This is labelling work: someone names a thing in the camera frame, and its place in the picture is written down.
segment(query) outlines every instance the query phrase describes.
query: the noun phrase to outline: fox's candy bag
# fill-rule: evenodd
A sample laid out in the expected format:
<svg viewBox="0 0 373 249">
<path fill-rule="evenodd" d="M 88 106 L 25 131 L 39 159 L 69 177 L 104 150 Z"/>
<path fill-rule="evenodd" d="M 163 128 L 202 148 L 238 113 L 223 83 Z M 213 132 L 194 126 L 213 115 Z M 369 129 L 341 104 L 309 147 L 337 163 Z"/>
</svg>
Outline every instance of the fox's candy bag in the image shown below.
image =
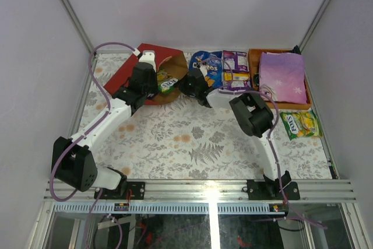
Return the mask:
<svg viewBox="0 0 373 249">
<path fill-rule="evenodd" d="M 313 111 L 280 113 L 289 139 L 322 136 L 320 123 Z"/>
</svg>

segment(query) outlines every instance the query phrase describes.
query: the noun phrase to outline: table surface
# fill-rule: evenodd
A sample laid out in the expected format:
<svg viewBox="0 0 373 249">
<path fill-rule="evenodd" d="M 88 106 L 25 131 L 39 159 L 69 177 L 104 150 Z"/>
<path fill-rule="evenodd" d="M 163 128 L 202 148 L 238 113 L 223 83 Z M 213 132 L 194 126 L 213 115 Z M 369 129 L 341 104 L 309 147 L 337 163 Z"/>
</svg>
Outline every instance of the table surface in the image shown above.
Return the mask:
<svg viewBox="0 0 373 249">
<path fill-rule="evenodd" d="M 185 53 L 187 61 L 191 53 Z M 104 85 L 129 54 L 100 54 L 94 71 Z M 91 84 L 80 129 L 104 107 L 105 98 Z M 332 178 L 319 138 L 289 140 L 279 121 L 274 132 L 280 157 L 293 179 Z M 260 179 L 258 151 L 231 110 L 201 107 L 180 96 L 165 106 L 143 106 L 104 142 L 96 164 L 132 179 Z"/>
</svg>

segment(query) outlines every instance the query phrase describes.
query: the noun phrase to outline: wire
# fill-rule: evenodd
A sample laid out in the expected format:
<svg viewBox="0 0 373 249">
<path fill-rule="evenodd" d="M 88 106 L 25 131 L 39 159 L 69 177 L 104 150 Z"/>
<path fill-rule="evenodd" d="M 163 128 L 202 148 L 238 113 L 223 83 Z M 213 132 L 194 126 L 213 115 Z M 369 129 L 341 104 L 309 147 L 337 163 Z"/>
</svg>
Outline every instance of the wire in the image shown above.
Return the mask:
<svg viewBox="0 0 373 249">
<path fill-rule="evenodd" d="M 299 228 L 299 229 L 287 229 L 287 228 L 285 228 L 285 227 L 281 227 L 280 225 L 278 225 L 278 227 L 279 227 L 280 229 L 282 229 L 282 230 L 285 230 L 285 231 L 287 231 L 287 232 L 293 232 L 293 233 L 301 232 L 301 231 L 304 230 L 304 224 L 302 224 L 302 227 Z"/>
<path fill-rule="evenodd" d="M 98 200 L 101 198 L 103 194 L 103 189 L 100 189 L 100 192 L 99 194 L 97 195 L 97 198 L 96 200 L 94 201 L 94 203 L 92 204 L 92 206 L 89 208 L 89 211 L 88 211 L 88 215 L 87 215 L 87 219 L 86 219 L 86 223 L 84 225 L 84 240 L 86 242 L 86 249 L 89 249 L 89 244 L 88 244 L 88 241 L 87 241 L 87 232 L 88 232 L 88 224 L 89 224 L 89 220 L 90 220 L 90 215 L 92 214 L 92 211 L 96 205 L 96 203 L 98 202 Z M 109 215 L 108 216 L 110 219 L 112 219 L 119 227 L 119 242 L 118 242 L 118 245 L 116 246 L 115 249 L 119 249 L 121 244 L 122 244 L 122 239 L 123 239 L 123 231 L 122 231 L 122 226 L 121 224 L 119 223 L 118 220 L 116 220 L 116 218 L 114 218 L 113 216 Z"/>
<path fill-rule="evenodd" d="M 144 232 L 143 232 L 142 235 L 140 236 L 138 242 L 137 242 L 136 245 L 133 247 L 133 249 L 137 248 L 137 246 L 140 244 L 140 241 L 141 241 L 141 239 L 144 237 L 144 235 L 145 235 L 145 233 L 146 233 L 146 230 L 147 230 L 147 224 L 146 224 L 146 227 L 145 227 L 145 229 L 144 229 Z"/>
<path fill-rule="evenodd" d="M 49 190 L 50 190 L 50 193 L 51 193 L 51 196 L 53 197 L 53 199 L 55 199 L 56 201 L 58 202 L 63 202 L 63 201 L 68 201 L 69 199 L 71 199 L 75 193 L 77 192 L 77 189 L 75 189 L 70 195 L 68 195 L 66 198 L 59 198 L 55 192 L 54 192 L 54 177 L 56 175 L 56 172 L 57 172 L 57 168 L 58 166 L 61 164 L 62 160 L 64 159 L 64 157 L 67 155 L 67 153 L 76 145 L 79 143 L 79 141 L 81 141 L 84 137 L 86 137 L 89 133 L 91 133 L 92 130 L 95 129 L 95 127 L 97 127 L 102 121 L 104 121 L 104 119 L 106 118 L 106 116 L 109 115 L 110 113 L 110 108 L 111 108 L 111 104 L 110 104 L 110 98 L 108 96 L 108 94 L 105 92 L 105 90 L 102 88 L 102 86 L 100 85 L 100 83 L 98 82 L 98 80 L 96 79 L 96 77 L 94 77 L 94 73 L 93 73 L 93 70 L 92 70 L 92 59 L 93 59 L 93 56 L 96 55 L 96 52 L 99 48 L 101 47 L 104 47 L 104 46 L 107 46 L 107 45 L 120 45 L 120 46 L 124 46 L 124 47 L 127 47 L 129 48 L 131 51 L 135 51 L 135 49 L 133 47 L 131 47 L 130 45 L 127 45 L 125 43 L 120 43 L 120 42 L 107 42 L 107 43 L 102 43 L 100 45 L 98 45 L 96 48 L 93 49 L 93 51 L 90 53 L 89 55 L 89 59 L 88 59 L 88 70 L 89 70 L 89 74 L 92 78 L 92 81 L 96 84 L 96 86 L 98 87 L 98 89 L 101 91 L 101 93 L 103 94 L 103 96 L 105 97 L 106 99 L 106 102 L 107 102 L 107 107 L 108 107 L 108 110 L 105 112 L 105 114 L 100 118 L 98 119 L 89 129 L 87 129 L 87 131 L 84 133 L 84 135 L 81 135 L 80 137 L 78 137 L 77 140 L 75 140 L 74 142 L 72 142 L 63 152 L 62 154 L 60 155 L 60 157 L 57 159 L 56 163 L 54 164 L 53 166 L 53 169 L 52 169 L 52 172 L 51 172 L 51 177 L 50 177 L 50 180 L 49 180 Z"/>
<path fill-rule="evenodd" d="M 284 192 L 284 187 L 283 187 L 282 180 L 281 180 L 281 167 L 280 167 L 280 163 L 279 163 L 279 158 L 277 156 L 276 149 L 273 146 L 273 143 L 271 141 L 271 134 L 272 134 L 273 130 L 275 129 L 277 123 L 279 122 L 279 118 L 280 118 L 279 108 L 278 108 L 277 104 L 269 96 L 267 96 L 266 94 L 261 93 L 259 91 L 256 91 L 256 90 L 245 90 L 245 91 L 240 92 L 240 93 L 241 94 L 243 94 L 243 93 L 259 94 L 260 96 L 268 99 L 273 104 L 273 106 L 274 106 L 274 108 L 276 110 L 276 118 L 275 118 L 275 122 L 273 123 L 271 129 L 268 132 L 267 140 L 268 140 L 269 146 L 270 146 L 270 148 L 272 150 L 273 157 L 275 158 L 275 163 L 276 163 L 276 166 L 277 166 L 277 175 L 278 175 L 278 178 L 279 178 L 280 192 L 281 192 L 281 194 L 282 194 L 282 196 L 284 198 L 285 203 L 288 204 L 289 208 L 294 211 L 294 213 L 299 217 L 299 219 L 301 219 L 302 221 L 307 222 L 307 223 L 309 223 L 309 224 L 311 224 L 311 225 L 313 225 L 315 227 L 319 227 L 320 229 L 326 230 L 328 228 L 327 226 L 325 226 L 322 223 L 319 223 L 319 222 L 317 222 L 315 220 L 312 220 L 312 219 L 304 217 L 303 214 L 302 214 L 302 212 L 296 210 L 296 208 L 293 207 L 293 205 L 287 199 L 286 194 Z"/>
<path fill-rule="evenodd" d="M 131 196 L 132 196 L 132 190 L 131 189 L 128 189 L 127 190 L 127 204 L 128 204 L 128 209 L 129 209 L 129 202 L 131 201 Z"/>
<path fill-rule="evenodd" d="M 92 130 L 95 129 L 95 127 L 97 127 L 102 121 L 104 121 L 104 119 L 106 118 L 106 116 L 109 115 L 110 113 L 110 109 L 111 109 L 111 104 L 110 104 L 110 98 L 109 98 L 109 95 L 105 92 L 105 90 L 103 89 L 103 87 L 100 85 L 100 83 L 98 82 L 98 80 L 96 79 L 96 77 L 94 77 L 94 73 L 93 73 L 93 70 L 92 70 L 92 60 L 93 60 L 93 57 L 96 55 L 96 52 L 99 48 L 103 47 L 103 46 L 107 46 L 107 45 L 121 45 L 121 46 L 124 46 L 124 47 L 127 47 L 129 48 L 131 51 L 135 51 L 135 49 L 133 47 L 131 47 L 130 45 L 127 45 L 125 43 L 120 43 L 120 42 L 107 42 L 107 43 L 102 43 L 100 45 L 98 45 L 96 48 L 93 49 L 93 51 L 90 53 L 89 55 L 89 59 L 88 59 L 88 71 L 89 71 L 89 74 L 92 78 L 92 81 L 96 84 L 96 86 L 98 87 L 98 89 L 101 91 L 101 93 L 103 94 L 103 96 L 105 97 L 106 99 L 106 102 L 107 102 L 107 107 L 108 107 L 108 110 L 104 113 L 104 115 L 98 119 L 89 129 L 87 129 L 87 131 L 84 133 L 84 135 L 81 135 L 80 137 L 78 137 L 77 140 L 73 141 L 62 153 L 61 155 L 59 156 L 59 158 L 57 159 L 56 163 L 54 164 L 53 168 L 52 168 L 52 172 L 51 172 L 51 177 L 50 177 L 50 180 L 49 180 L 49 189 L 50 189 L 50 193 L 51 193 L 51 196 L 58 202 L 63 202 L 63 201 L 68 201 L 69 199 L 71 199 L 77 192 L 77 189 L 75 189 L 70 195 L 68 195 L 66 198 L 59 198 L 56 194 L 55 194 L 55 191 L 54 191 L 54 177 L 56 175 L 56 172 L 57 172 L 57 168 L 59 167 L 59 165 L 61 164 L 62 160 L 64 159 L 64 157 L 68 154 L 68 152 L 76 145 L 78 144 L 84 137 L 86 137 L 89 133 L 91 133 Z M 87 217 L 87 221 L 89 219 L 89 216 L 92 212 L 92 209 L 94 208 L 94 206 L 96 205 L 98 199 L 101 197 L 101 194 L 102 194 L 102 189 L 100 190 L 100 193 L 99 193 L 99 196 L 97 196 L 97 199 L 95 200 L 95 202 L 93 203 L 93 205 L 91 206 L 90 210 L 89 210 L 89 213 L 88 213 L 88 217 Z M 116 249 L 118 249 L 122 243 L 122 238 L 123 238 L 123 232 L 122 232 L 122 227 L 119 223 L 118 220 L 116 220 L 116 218 L 112 217 L 113 221 L 118 224 L 119 226 L 119 243 L 118 243 L 118 246 Z M 86 229 L 86 225 L 85 225 L 85 242 L 86 242 L 86 246 L 87 246 L 87 229 Z"/>
<path fill-rule="evenodd" d="M 101 218 L 101 220 L 98 222 L 99 224 L 103 222 L 103 220 L 105 220 L 105 218 L 107 217 L 107 215 L 103 216 Z M 93 238 L 92 238 L 92 245 L 93 245 L 93 248 L 96 249 L 96 236 L 97 236 L 97 232 L 98 232 L 98 225 L 97 225 L 97 228 L 96 230 L 94 231 L 93 233 Z"/>
</svg>

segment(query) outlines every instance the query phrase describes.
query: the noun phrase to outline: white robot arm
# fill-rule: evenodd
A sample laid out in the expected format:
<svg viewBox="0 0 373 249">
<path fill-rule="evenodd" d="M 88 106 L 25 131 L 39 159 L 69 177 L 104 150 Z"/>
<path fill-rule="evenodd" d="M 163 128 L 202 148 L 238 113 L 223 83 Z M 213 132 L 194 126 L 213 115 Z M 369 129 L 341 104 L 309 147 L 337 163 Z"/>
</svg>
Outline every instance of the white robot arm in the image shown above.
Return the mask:
<svg viewBox="0 0 373 249">
<path fill-rule="evenodd" d="M 106 107 L 89 125 L 72 135 L 70 139 L 60 137 L 54 143 L 52 167 L 67 146 L 83 137 L 65 156 L 55 173 L 56 178 L 79 191 L 83 192 L 91 187 L 103 188 L 114 198 L 122 198 L 126 193 L 126 176 L 118 170 L 96 166 L 93 154 L 101 148 L 102 143 L 119 124 L 129 119 L 147 98 L 157 94 L 155 54 L 152 51 L 145 51 L 140 55 L 142 56 L 133 69 L 128 86 L 123 85 L 112 96 L 111 108 Z M 175 86 L 184 94 L 195 97 L 201 106 L 233 110 L 241 129 L 247 135 L 254 136 L 252 139 L 261 156 L 264 178 L 272 185 L 272 192 L 278 193 L 278 180 L 282 180 L 283 186 L 290 181 L 283 178 L 287 177 L 284 168 L 281 168 L 281 178 L 279 178 L 277 163 L 270 147 L 268 135 L 273 120 L 271 110 L 255 93 L 238 95 L 219 93 L 218 89 L 207 85 L 206 74 L 204 67 L 193 69 Z M 107 114 L 106 118 L 92 129 L 92 125 L 104 114 Z"/>
</svg>

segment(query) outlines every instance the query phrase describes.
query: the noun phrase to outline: pink towel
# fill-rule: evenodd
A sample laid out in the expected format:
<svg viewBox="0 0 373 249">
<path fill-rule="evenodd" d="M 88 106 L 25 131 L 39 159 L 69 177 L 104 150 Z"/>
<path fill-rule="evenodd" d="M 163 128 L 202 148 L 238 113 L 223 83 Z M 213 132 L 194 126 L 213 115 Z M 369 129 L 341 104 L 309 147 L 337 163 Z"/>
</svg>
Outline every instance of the pink towel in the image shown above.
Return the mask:
<svg viewBox="0 0 373 249">
<path fill-rule="evenodd" d="M 306 104 L 304 60 L 298 54 L 262 53 L 259 90 L 274 101 Z"/>
</svg>

